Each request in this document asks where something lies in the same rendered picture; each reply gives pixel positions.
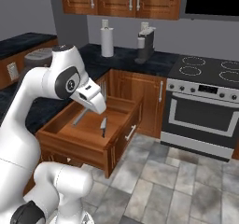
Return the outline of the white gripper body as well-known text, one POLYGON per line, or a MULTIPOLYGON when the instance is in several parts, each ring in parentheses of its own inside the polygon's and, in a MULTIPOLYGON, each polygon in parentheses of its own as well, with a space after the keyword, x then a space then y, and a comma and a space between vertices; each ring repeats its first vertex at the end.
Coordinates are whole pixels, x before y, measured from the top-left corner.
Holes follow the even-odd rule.
POLYGON ((100 92, 92 97, 89 101, 84 101, 83 106, 97 114, 102 114, 106 110, 105 99, 100 92))

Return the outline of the open wooden drawer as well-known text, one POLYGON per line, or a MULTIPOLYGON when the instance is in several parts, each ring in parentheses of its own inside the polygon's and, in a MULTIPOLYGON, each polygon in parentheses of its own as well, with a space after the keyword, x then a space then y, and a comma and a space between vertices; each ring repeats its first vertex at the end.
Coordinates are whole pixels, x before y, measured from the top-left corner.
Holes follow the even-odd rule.
POLYGON ((131 101, 109 96, 103 114, 87 112, 74 126, 83 107, 73 102, 38 130, 36 137, 44 151, 89 164, 110 177, 141 121, 142 104, 141 98, 131 101), (105 117, 104 138, 100 126, 105 117), (135 124, 134 133, 126 141, 125 135, 135 124))

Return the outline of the wooden counter cabinet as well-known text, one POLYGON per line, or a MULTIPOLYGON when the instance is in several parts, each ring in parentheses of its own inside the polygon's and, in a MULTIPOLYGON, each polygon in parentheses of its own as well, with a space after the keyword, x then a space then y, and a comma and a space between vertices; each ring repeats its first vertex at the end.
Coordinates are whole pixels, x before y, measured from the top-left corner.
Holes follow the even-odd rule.
POLYGON ((7 71, 10 63, 15 63, 19 73, 24 67, 24 56, 36 49, 52 48, 58 44, 56 35, 26 33, 0 41, 0 90, 13 84, 7 71))

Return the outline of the white paper towel roll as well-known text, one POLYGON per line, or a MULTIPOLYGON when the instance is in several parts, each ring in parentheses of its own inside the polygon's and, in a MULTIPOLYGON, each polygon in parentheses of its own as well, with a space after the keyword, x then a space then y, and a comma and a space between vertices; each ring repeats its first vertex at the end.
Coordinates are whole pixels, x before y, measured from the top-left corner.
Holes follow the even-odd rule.
POLYGON ((101 29, 101 54, 106 58, 114 55, 113 28, 101 29))

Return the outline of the grey coffee machine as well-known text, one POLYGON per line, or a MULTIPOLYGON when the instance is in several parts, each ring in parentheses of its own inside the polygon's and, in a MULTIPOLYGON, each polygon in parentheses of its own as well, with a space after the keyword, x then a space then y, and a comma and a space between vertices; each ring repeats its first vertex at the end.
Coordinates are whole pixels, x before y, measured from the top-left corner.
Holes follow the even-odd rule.
POLYGON ((148 27, 142 30, 137 37, 137 57, 136 63, 145 63, 154 52, 154 27, 148 27))

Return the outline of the grey round appliance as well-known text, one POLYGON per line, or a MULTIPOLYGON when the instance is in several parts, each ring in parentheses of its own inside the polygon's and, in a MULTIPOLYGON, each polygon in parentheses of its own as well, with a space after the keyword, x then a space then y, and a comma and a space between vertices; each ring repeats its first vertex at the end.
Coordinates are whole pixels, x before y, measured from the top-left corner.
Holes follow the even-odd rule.
POLYGON ((52 61, 52 48, 36 49, 24 56, 24 65, 30 67, 49 67, 52 61))

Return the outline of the black and silver oven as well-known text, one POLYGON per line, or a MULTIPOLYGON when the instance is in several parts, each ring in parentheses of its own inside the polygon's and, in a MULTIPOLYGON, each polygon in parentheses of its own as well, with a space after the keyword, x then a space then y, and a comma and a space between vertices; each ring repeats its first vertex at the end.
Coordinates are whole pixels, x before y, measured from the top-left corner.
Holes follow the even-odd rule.
POLYGON ((167 82, 161 143, 229 161, 239 142, 239 61, 180 55, 167 82))

